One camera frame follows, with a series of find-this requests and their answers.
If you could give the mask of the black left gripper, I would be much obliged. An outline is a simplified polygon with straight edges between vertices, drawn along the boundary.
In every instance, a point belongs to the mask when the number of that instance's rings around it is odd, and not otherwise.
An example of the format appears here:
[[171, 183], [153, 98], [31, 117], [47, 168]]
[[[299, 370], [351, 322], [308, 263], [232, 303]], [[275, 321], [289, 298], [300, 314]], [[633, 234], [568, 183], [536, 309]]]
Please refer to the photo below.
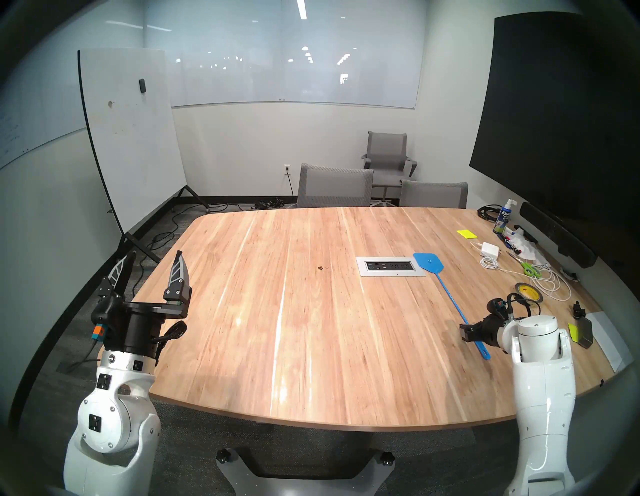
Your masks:
[[166, 303], [124, 301], [136, 255], [136, 250], [129, 251], [98, 287], [98, 297], [120, 298], [100, 300], [103, 348], [159, 359], [166, 343], [181, 338], [188, 328], [184, 319], [190, 307], [190, 276], [183, 252], [178, 250], [163, 294]]

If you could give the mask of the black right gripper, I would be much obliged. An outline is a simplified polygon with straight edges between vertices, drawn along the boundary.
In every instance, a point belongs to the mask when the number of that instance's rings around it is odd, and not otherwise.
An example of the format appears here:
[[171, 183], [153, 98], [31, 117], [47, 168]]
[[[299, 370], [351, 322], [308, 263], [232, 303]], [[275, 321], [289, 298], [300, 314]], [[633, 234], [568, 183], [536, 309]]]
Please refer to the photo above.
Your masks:
[[501, 339], [504, 333], [503, 329], [509, 322], [509, 313], [504, 312], [504, 314], [500, 316], [498, 313], [491, 313], [482, 321], [474, 324], [460, 324], [459, 332], [462, 335], [462, 340], [466, 343], [485, 343], [486, 345], [505, 350], [504, 345], [501, 344]]

